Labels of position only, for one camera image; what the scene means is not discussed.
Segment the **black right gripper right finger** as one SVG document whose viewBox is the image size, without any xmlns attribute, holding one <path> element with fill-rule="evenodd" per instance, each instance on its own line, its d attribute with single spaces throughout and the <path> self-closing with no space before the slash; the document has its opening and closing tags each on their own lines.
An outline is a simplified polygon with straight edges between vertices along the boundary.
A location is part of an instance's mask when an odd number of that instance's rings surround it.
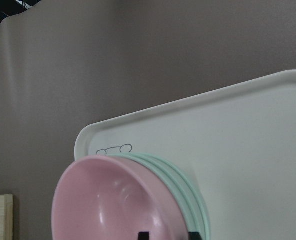
<svg viewBox="0 0 296 240">
<path fill-rule="evenodd" d="M 188 240 L 202 240 L 202 236 L 200 233 L 200 227 L 195 226 L 195 227 L 188 227 Z"/>
</svg>

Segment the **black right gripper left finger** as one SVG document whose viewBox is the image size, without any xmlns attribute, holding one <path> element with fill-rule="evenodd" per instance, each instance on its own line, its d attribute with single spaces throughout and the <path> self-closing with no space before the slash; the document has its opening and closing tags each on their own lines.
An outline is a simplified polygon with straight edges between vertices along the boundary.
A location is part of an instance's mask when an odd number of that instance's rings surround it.
<svg viewBox="0 0 296 240">
<path fill-rule="evenodd" d="M 149 229 L 143 229 L 141 230 L 137 235 L 138 240 L 149 240 Z"/>
</svg>

